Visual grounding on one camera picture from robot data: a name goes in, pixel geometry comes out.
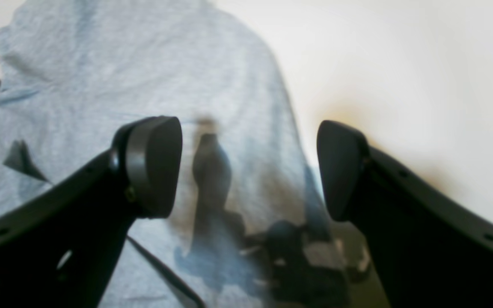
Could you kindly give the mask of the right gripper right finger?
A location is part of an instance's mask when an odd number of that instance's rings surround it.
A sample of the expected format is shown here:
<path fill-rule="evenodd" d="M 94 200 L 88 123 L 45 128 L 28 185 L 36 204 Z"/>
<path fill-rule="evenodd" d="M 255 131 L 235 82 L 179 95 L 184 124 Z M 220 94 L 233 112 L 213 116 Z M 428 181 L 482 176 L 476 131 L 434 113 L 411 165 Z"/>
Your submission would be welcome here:
<path fill-rule="evenodd" d="M 393 308 L 493 308 L 493 223 L 355 128 L 325 120 L 317 153 L 327 211 L 368 245 Z"/>

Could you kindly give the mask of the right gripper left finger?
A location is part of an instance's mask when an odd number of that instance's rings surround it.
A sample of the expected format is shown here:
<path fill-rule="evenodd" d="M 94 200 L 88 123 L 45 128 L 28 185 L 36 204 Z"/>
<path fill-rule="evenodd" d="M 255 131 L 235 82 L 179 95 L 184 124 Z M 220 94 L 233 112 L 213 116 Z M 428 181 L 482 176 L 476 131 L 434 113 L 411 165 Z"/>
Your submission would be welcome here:
<path fill-rule="evenodd" d="M 177 117 L 124 125 L 112 146 L 0 217 L 0 308 L 95 308 L 137 219 L 172 212 L 182 154 Z"/>

